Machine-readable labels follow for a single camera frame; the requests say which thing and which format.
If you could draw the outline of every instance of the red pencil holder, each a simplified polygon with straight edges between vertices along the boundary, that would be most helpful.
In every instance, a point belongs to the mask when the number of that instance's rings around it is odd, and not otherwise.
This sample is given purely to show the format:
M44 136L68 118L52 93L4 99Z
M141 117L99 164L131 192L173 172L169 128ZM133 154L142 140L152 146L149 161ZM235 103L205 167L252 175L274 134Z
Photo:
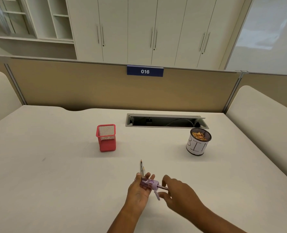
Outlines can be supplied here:
M98 125L96 136L101 152L116 150L116 126L114 124Z

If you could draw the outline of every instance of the white cabinet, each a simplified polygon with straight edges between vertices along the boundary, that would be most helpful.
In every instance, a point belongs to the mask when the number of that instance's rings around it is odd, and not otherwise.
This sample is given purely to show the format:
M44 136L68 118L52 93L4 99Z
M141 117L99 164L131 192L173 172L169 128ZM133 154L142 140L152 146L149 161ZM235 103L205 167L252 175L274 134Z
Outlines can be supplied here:
M128 63L150 65L157 0L128 0Z
M127 0L98 0L98 7L103 61L127 64Z
M173 67L187 0L158 0L152 65Z
M216 0L188 0L175 67L196 68Z
M77 59L103 62L97 0L67 0Z
M219 69L244 1L216 1L197 68Z

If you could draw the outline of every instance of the white wall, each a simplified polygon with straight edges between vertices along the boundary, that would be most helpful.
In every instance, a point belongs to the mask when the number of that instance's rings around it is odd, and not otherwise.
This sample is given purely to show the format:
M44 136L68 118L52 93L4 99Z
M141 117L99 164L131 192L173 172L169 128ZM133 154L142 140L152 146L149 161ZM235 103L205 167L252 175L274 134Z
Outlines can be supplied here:
M287 0L253 0L226 70L287 74Z

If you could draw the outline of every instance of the white desk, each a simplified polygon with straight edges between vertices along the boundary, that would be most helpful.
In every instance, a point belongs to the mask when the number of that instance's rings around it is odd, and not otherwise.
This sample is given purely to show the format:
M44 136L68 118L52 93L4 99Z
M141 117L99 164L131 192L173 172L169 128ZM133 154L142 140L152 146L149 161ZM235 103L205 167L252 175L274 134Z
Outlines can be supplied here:
M202 156L190 129L125 127L127 113L206 117ZM117 127L117 150L101 153L99 124ZM0 233L106 232L143 160L146 172L188 183L203 203L249 232L287 232L287 177L219 113L22 106L0 121ZM151 193L136 232L196 232Z

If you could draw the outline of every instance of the blue label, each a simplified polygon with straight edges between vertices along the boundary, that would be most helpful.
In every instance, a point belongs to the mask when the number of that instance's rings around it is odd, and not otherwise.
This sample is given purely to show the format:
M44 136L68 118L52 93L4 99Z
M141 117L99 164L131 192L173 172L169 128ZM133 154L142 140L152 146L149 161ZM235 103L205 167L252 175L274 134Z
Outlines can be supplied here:
M163 77L164 68L149 66L127 66L127 75Z

